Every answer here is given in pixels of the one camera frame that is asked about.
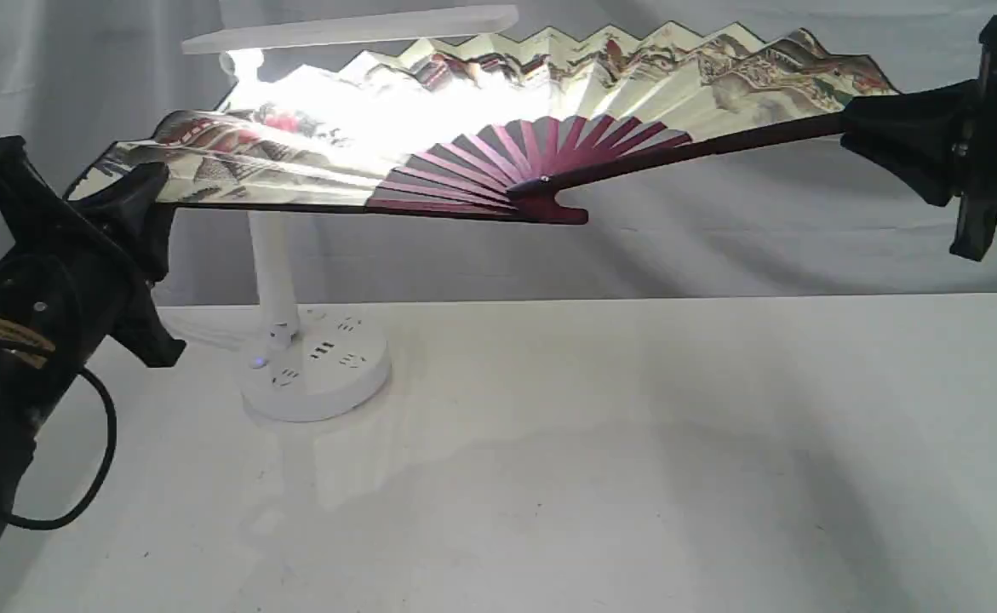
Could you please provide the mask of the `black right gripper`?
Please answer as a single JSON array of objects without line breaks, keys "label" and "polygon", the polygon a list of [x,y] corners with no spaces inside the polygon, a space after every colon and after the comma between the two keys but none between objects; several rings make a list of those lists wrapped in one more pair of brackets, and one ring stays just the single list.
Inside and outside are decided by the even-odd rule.
[{"label": "black right gripper", "polygon": [[926,204],[945,207],[960,197],[950,252],[972,261],[984,259],[997,226],[997,15],[978,42],[976,81],[857,96],[842,110],[839,140]]}]

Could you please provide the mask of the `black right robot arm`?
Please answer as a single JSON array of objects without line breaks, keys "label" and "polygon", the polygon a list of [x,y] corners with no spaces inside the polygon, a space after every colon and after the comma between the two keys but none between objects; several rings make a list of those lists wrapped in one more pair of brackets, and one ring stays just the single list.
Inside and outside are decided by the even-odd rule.
[{"label": "black right robot arm", "polygon": [[997,15],[978,34],[973,80],[857,97],[841,113],[841,146],[891,172],[935,207],[958,199],[951,255],[981,261],[997,227]]}]

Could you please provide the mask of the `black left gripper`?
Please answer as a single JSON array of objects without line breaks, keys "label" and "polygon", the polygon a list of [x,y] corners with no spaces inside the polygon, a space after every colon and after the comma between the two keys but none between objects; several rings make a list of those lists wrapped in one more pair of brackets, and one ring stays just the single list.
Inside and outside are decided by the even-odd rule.
[{"label": "black left gripper", "polygon": [[14,240],[0,259],[0,409],[39,426],[107,337],[149,368],[179,360],[186,343],[151,295],[169,272],[168,181],[166,163],[142,163],[67,201],[23,137],[0,137],[0,213]]}]

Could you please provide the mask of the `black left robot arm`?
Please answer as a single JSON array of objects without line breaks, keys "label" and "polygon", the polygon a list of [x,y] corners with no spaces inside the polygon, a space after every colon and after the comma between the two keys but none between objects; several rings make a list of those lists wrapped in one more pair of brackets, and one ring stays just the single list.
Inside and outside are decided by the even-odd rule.
[{"label": "black left robot arm", "polygon": [[[137,164],[89,197],[59,197],[22,136],[0,137],[0,213],[13,245],[0,259],[0,538],[9,526],[57,530],[100,492],[117,448],[117,408],[87,361],[112,338],[148,368],[176,365],[186,343],[158,315],[175,206],[160,204],[167,164]],[[13,512],[43,424],[83,379],[100,396],[106,446],[81,501],[54,519]]]}]

